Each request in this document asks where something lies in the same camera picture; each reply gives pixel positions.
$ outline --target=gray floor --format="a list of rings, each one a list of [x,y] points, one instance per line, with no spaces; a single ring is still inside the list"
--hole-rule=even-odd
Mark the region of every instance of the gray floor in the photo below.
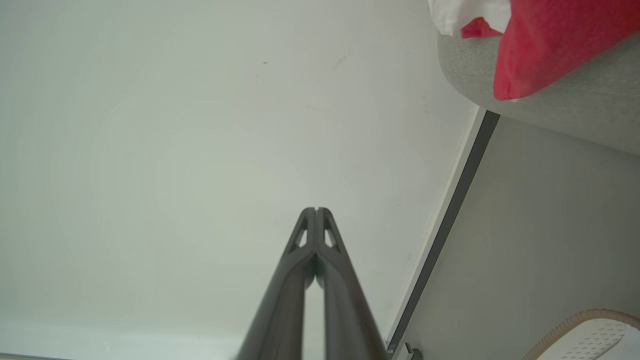
[[[574,312],[640,316],[640,158],[501,119],[404,341],[519,360]]]

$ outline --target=red cloth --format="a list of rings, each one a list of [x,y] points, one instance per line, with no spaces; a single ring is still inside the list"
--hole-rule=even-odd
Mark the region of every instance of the red cloth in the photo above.
[[[502,33],[492,29],[484,17],[480,16],[471,20],[464,28],[460,29],[460,35],[462,35],[462,38],[486,38],[499,37]]]
[[[529,96],[638,31],[640,0],[511,0],[493,95]]]

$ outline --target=dark gray strip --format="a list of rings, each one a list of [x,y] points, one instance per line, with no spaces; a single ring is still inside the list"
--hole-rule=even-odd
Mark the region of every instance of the dark gray strip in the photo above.
[[[442,247],[444,246],[449,232],[451,231],[451,227],[453,226],[454,221],[456,221],[462,202],[465,200],[465,196],[467,196],[469,186],[471,186],[471,182],[474,180],[474,176],[476,175],[476,170],[482,160],[484,150],[489,144],[489,139],[493,134],[495,126],[498,124],[499,118],[500,115],[490,111],[487,111],[484,114],[482,124],[478,130],[478,135],[476,136],[476,140],[474,141],[471,151],[469,152],[467,162],[465,163],[465,168],[462,170],[462,174],[460,174],[460,180],[456,185],[455,191],[453,191],[451,202],[447,207],[447,211],[444,214],[440,228],[438,228],[436,237],[433,240],[433,246],[427,255],[427,260],[425,260],[424,266],[420,271],[420,275],[418,275],[418,280],[413,287],[411,296],[409,296],[409,301],[404,308],[404,312],[402,313],[402,317],[400,317],[396,331],[391,337],[391,341],[387,347],[387,353],[390,354],[390,357],[393,356],[393,353],[396,351],[398,344],[404,336],[404,332],[409,325],[411,315],[420,300],[420,296],[422,295],[422,291],[429,280],[429,276],[431,276],[433,267],[436,265],[436,261],[438,260],[438,256],[440,256],[440,252],[442,251]]]

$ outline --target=gray upholstered seat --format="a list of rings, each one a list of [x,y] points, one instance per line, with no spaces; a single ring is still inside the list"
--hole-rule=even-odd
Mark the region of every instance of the gray upholstered seat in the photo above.
[[[440,66],[461,94],[506,117],[640,154],[640,34],[517,102],[493,97],[499,41],[440,35]]]

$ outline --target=gray chair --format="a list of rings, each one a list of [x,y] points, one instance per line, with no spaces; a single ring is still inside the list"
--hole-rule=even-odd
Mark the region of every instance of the gray chair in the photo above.
[[[640,34],[517,102],[493,97],[499,42],[440,35],[440,67],[457,91],[505,117],[640,155]]]

